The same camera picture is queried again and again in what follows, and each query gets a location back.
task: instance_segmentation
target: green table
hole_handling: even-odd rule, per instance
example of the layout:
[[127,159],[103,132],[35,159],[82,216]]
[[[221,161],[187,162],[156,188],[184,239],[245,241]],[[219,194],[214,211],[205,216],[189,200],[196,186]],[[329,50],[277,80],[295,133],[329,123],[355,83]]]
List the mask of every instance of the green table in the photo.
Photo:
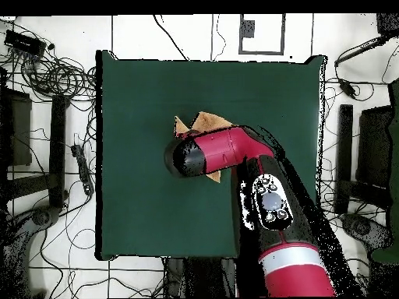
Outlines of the green table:
[[258,132],[262,125],[285,148],[316,201],[324,60],[119,61],[103,51],[97,59],[103,118],[102,212],[96,219],[101,253],[237,255],[230,170],[222,171],[218,184],[205,176],[174,178],[164,165],[175,115],[191,122],[199,111],[207,111]]

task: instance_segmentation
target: black cable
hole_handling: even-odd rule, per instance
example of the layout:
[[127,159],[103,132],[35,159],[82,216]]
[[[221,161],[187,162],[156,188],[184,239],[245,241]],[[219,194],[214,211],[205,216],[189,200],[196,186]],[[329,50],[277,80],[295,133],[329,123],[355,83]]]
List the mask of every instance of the black cable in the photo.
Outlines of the black cable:
[[362,263],[363,265],[365,265],[367,268],[370,267],[369,264],[368,264],[367,262],[365,262],[364,260],[361,260],[361,259],[359,259],[359,258],[349,258],[349,259],[346,259],[346,261],[347,261],[347,262],[360,262],[360,263]]
[[216,61],[216,59],[217,59],[218,56],[220,56],[220,55],[223,54],[224,48],[225,48],[226,45],[227,45],[227,44],[226,44],[226,40],[225,40],[225,39],[223,38],[223,36],[219,33],[218,27],[219,27],[219,18],[220,18],[220,17],[221,17],[221,14],[218,14],[218,15],[217,15],[217,22],[216,22],[216,33],[219,34],[219,37],[223,39],[224,46],[223,46],[223,48],[222,48],[222,50],[221,50],[221,53],[215,56],[214,61]]
[[[377,37],[377,38],[370,39],[370,40],[364,42],[363,44],[360,44],[360,45],[357,45],[357,46],[354,46],[354,47],[352,47],[352,48],[347,49],[346,51],[342,52],[342,53],[338,56],[337,61],[340,60],[341,57],[342,57],[344,54],[348,53],[349,51],[353,51],[353,50],[355,50],[356,48],[364,47],[364,46],[366,46],[368,43],[370,43],[371,41],[375,41],[375,40],[377,40],[377,39],[379,39],[379,38]],[[383,83],[350,82],[350,81],[348,81],[348,80],[346,80],[346,79],[342,79],[342,78],[340,78],[340,77],[338,76],[337,65],[334,65],[334,68],[335,68],[335,76],[337,77],[337,79],[340,79],[340,80],[342,80],[342,81],[346,81],[346,82],[348,82],[348,83],[365,84],[365,85],[387,85],[387,84],[384,83],[384,82],[383,82]]]
[[47,239],[47,228],[44,230],[44,240],[43,240],[43,242],[41,243],[41,249],[40,249],[40,252],[39,252],[39,253],[41,254],[41,258],[42,258],[48,265],[53,266],[55,269],[57,269],[57,270],[61,273],[61,279],[59,279],[57,285],[54,287],[53,291],[52,291],[51,294],[50,294],[49,299],[52,299],[52,296],[53,296],[55,290],[57,289],[57,287],[58,287],[59,284],[61,283],[62,279],[64,278],[64,272],[63,272],[60,268],[58,268],[56,265],[54,265],[52,262],[49,262],[49,261],[46,259],[46,257],[44,257],[44,255],[43,255],[43,246],[44,246],[44,243],[45,243],[46,239]]
[[390,66],[390,60],[392,59],[393,56],[395,56],[395,52],[397,51],[398,48],[399,48],[399,45],[395,48],[395,50],[394,50],[394,51],[392,52],[392,54],[390,55],[390,58],[388,59],[387,67],[385,68],[385,71],[383,72],[383,76],[381,77],[381,81],[382,81],[383,83],[385,83],[385,82],[383,81],[383,77],[384,77],[385,74],[387,73],[387,70],[388,70],[388,68],[389,68],[389,66]]
[[171,40],[171,42],[173,43],[173,45],[176,47],[176,49],[178,50],[178,52],[182,55],[182,57],[188,61],[189,58],[187,58],[186,56],[184,56],[184,54],[182,53],[181,49],[178,47],[178,45],[175,43],[175,41],[173,40],[173,38],[171,37],[171,35],[168,33],[168,31],[166,31],[166,29],[159,24],[157,17],[155,15],[153,15],[153,18],[155,20],[155,23],[166,33],[166,35],[169,37],[169,39]]

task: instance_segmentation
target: round button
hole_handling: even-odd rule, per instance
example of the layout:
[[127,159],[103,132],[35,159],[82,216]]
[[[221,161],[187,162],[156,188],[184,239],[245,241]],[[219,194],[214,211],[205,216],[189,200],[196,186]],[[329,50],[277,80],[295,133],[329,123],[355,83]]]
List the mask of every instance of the round button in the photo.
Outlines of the round button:
[[285,210],[283,209],[279,209],[277,211],[277,218],[280,220],[284,220],[288,218],[288,214],[285,212]]
[[262,206],[266,211],[275,211],[282,205],[283,201],[276,192],[269,192],[262,196]]
[[268,214],[266,215],[266,221],[268,221],[269,223],[271,223],[272,221],[274,221],[274,219],[276,219],[276,217],[274,216],[274,214],[268,213]]

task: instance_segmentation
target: brown napkin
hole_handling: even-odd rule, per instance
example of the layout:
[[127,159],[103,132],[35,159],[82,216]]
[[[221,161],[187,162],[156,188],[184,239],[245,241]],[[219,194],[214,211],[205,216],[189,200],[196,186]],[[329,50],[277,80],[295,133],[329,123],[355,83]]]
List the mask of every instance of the brown napkin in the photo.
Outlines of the brown napkin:
[[[194,129],[198,132],[208,132],[217,128],[223,128],[232,126],[233,124],[229,121],[226,121],[224,118],[216,116],[215,114],[209,114],[207,112],[200,112],[195,117],[192,122],[191,128],[187,128],[184,123],[179,119],[179,117],[175,116],[175,135],[186,133],[190,129]],[[221,172],[213,172],[211,174],[207,174],[207,177],[214,180],[217,183],[221,182]]]

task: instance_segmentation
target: floor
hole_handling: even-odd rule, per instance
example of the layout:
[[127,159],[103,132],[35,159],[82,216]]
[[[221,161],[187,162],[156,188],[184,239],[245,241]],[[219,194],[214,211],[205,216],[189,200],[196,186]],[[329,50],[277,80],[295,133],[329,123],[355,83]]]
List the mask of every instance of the floor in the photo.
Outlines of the floor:
[[[253,40],[243,43],[243,50],[276,51],[279,52],[281,39],[281,21],[274,15],[249,15],[245,19],[256,21],[256,35]],[[335,77],[334,60],[343,52],[371,38],[378,37],[375,14],[286,14],[284,55],[238,55],[239,15],[214,14],[194,16],[157,16],[157,22],[173,37],[182,53],[189,59],[202,61],[274,61],[274,62],[304,62],[310,55],[326,55],[328,57],[326,80]],[[15,31],[30,30],[48,39],[55,45],[55,53],[59,58],[71,58],[79,62],[86,72],[95,65],[96,50],[110,50],[118,58],[154,58],[161,60],[182,59],[176,47],[157,25],[152,16],[49,16],[49,17],[18,17]],[[0,22],[0,54],[7,50],[2,44],[4,32],[12,29],[9,23]],[[378,47],[363,55],[349,60],[338,68],[338,75],[350,81],[381,82],[388,59],[398,46],[397,40],[391,40],[383,47]],[[399,60],[392,56],[390,66],[383,77],[385,82],[397,78]],[[16,73],[9,85],[16,90],[30,93],[33,101],[37,97],[23,83],[21,75]],[[387,88],[375,85],[375,93],[366,101],[355,101],[340,93],[337,84],[326,85],[325,98],[329,104],[330,113],[326,121],[328,130],[334,132],[337,127],[337,109],[340,104],[353,104],[355,122],[353,132],[357,134],[358,117],[363,109],[389,104]],[[359,87],[359,99],[365,99],[371,94],[371,87]],[[82,99],[76,102],[81,109],[88,108],[90,103]],[[37,154],[41,166],[48,171],[48,141],[44,133],[49,135],[51,105],[34,103],[31,116],[31,147]],[[70,107],[67,113],[68,145],[83,139],[88,121],[87,111],[79,111]],[[336,136],[325,129],[323,149],[323,179],[334,179],[334,158]],[[95,157],[95,142],[91,150],[87,149],[86,157],[90,162]],[[356,168],[356,142],[354,143],[352,173]],[[95,172],[95,161],[91,169]],[[12,177],[31,175],[27,172],[40,171],[33,161],[29,167],[15,167],[9,170]],[[82,185],[77,182],[76,160],[67,150],[65,159],[65,187],[71,188],[69,209],[80,206],[86,199]],[[322,198],[329,200],[331,195],[324,192]],[[37,193],[15,199],[9,203],[9,210],[14,214],[32,207],[39,199],[46,203],[47,192]],[[353,203],[351,210],[358,208]],[[57,267],[63,269],[63,278],[59,270],[48,265],[38,253],[44,240],[44,233],[35,238],[30,251],[30,280],[33,288],[46,289],[47,297],[55,289],[52,297],[72,297],[68,290],[68,282],[73,282],[74,297],[107,298],[107,297],[140,297],[154,290],[162,280],[163,266],[159,258],[118,257],[110,262],[99,262],[94,258],[94,224],[95,196],[87,205],[61,218],[48,231],[44,256]],[[363,212],[373,214],[376,208],[367,206]],[[384,214],[378,213],[377,221],[384,223]],[[365,250],[360,243],[347,236],[339,228],[339,220],[332,220],[331,226],[342,243],[346,258],[359,258],[367,262]],[[367,276],[368,269],[360,262],[351,260],[349,265],[354,274]]]

